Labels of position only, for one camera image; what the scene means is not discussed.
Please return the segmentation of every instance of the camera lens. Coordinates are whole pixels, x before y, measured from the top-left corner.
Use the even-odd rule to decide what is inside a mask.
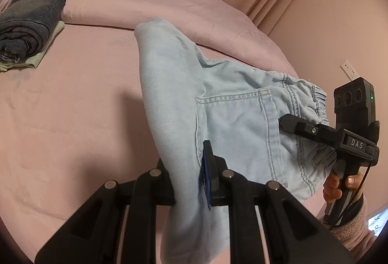
[[[337,107],[340,107],[340,106],[341,106],[341,102],[342,102],[341,97],[340,97],[340,96],[337,96],[337,97],[336,97],[336,105],[337,105]]]
[[[346,106],[349,106],[352,103],[352,94],[348,91],[343,96],[343,102]]]
[[[356,92],[354,93],[354,98],[356,99],[357,102],[361,101],[362,98],[362,91],[361,89],[357,89]]]

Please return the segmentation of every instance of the stack of folded clothes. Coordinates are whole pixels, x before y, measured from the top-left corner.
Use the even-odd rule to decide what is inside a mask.
[[[65,26],[59,20],[66,0],[13,0],[0,13],[0,71],[36,68]]]

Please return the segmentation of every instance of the black cable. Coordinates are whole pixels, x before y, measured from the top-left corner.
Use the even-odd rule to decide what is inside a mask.
[[[338,216],[338,218],[336,219],[336,221],[335,221],[334,223],[338,223],[339,219],[341,219],[342,216],[348,211],[350,205],[353,203],[354,198],[358,195],[358,193],[359,193],[360,190],[362,189],[362,186],[363,186],[363,184],[364,184],[364,181],[365,181],[365,179],[366,179],[366,176],[368,175],[369,170],[371,169],[371,166],[372,166],[372,162],[369,163],[368,168],[366,169],[365,175],[364,175],[364,177],[362,178],[362,181],[361,181],[360,185],[358,186],[357,190],[353,193],[352,197],[350,198],[350,201],[349,201],[349,203],[348,203],[348,206],[346,206],[346,208],[343,210],[343,212],[341,213],[341,215]],[[331,229],[333,229],[334,226],[335,226],[335,225],[331,225],[330,228],[329,228],[329,231],[330,231]]]

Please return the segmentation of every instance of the folded dark jeans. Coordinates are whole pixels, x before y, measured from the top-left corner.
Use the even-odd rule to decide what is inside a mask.
[[[66,0],[13,0],[0,13],[0,60],[18,64],[38,53],[65,3]]]

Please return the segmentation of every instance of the wall socket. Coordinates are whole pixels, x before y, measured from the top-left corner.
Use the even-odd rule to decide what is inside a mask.
[[[356,70],[354,70],[354,68],[349,63],[349,61],[345,60],[342,63],[341,68],[346,73],[346,75],[348,76],[348,78],[351,81],[353,81],[353,80],[355,80],[355,79],[357,79],[359,77],[358,73],[356,72]]]

